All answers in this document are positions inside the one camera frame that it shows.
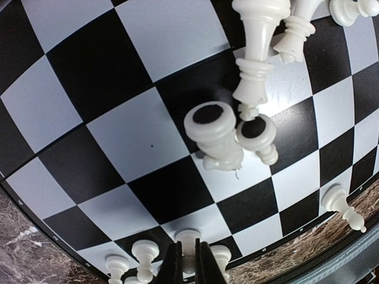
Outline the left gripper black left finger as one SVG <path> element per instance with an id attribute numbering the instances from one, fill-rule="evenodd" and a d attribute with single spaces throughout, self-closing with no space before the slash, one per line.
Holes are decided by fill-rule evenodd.
<path id="1" fill-rule="evenodd" d="M 181 242 L 169 245 L 154 284 L 182 284 L 183 260 Z"/>

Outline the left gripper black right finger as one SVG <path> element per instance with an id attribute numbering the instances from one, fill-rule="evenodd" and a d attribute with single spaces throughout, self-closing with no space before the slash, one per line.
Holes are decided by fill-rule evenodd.
<path id="1" fill-rule="evenodd" d="M 211 248 L 205 241 L 195 241 L 195 283 L 226 284 Z"/>

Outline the white pawn c file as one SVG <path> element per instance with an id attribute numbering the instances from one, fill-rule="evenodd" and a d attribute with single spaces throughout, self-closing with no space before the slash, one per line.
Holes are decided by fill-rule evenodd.
<path id="1" fill-rule="evenodd" d="M 159 246 L 151 240 L 139 240 L 132 245 L 131 252 L 139 262 L 138 280 L 141 283 L 150 283 L 153 280 L 152 262 L 159 255 Z"/>

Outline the white pawn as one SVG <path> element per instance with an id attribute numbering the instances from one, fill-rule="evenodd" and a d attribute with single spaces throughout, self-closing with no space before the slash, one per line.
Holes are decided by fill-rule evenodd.
<path id="1" fill-rule="evenodd" d="M 195 273 L 196 239 L 202 239 L 201 233 L 193 228 L 187 228 L 175 234 L 175 241 L 180 242 L 182 246 L 183 272 L 186 274 Z"/>

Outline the white piece b file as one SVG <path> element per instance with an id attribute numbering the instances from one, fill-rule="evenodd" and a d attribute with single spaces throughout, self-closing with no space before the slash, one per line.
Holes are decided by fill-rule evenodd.
<path id="1" fill-rule="evenodd" d="M 110 255 L 105 258 L 105 266 L 110 273 L 110 278 L 108 279 L 108 283 L 109 284 L 123 284 L 121 277 L 130 268 L 129 260 L 122 256 Z"/>

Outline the black grey chessboard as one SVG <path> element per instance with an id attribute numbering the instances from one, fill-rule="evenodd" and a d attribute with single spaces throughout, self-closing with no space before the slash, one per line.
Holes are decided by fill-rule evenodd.
<path id="1" fill-rule="evenodd" d="M 183 120 L 238 106 L 243 24 L 230 1 L 2 1 L 1 187 L 68 254 L 104 257 L 145 238 L 165 251 L 201 230 L 232 263 L 268 254 L 328 217 L 322 195 L 378 178 L 378 18 L 337 25 L 326 4 L 302 62 L 274 69 L 260 112 L 276 164 L 205 170 Z"/>

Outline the white pawn f file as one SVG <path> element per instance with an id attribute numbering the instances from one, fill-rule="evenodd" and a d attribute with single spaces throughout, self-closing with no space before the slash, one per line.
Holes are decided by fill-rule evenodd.
<path id="1" fill-rule="evenodd" d="M 322 199 L 322 206 L 328 212 L 340 213 L 342 219 L 346 220 L 353 230 L 362 233 L 367 231 L 363 216 L 348 204 L 346 190 L 340 184 L 335 184 L 327 190 Z"/>

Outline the white king piece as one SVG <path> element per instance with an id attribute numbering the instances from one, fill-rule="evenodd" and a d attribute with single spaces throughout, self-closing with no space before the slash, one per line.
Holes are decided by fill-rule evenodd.
<path id="1" fill-rule="evenodd" d="M 322 1 L 318 0 L 293 1 L 291 15 L 284 20 L 284 36 L 273 46 L 283 63 L 303 61 L 304 43 L 310 35 L 316 32 L 310 21 L 321 3 Z"/>

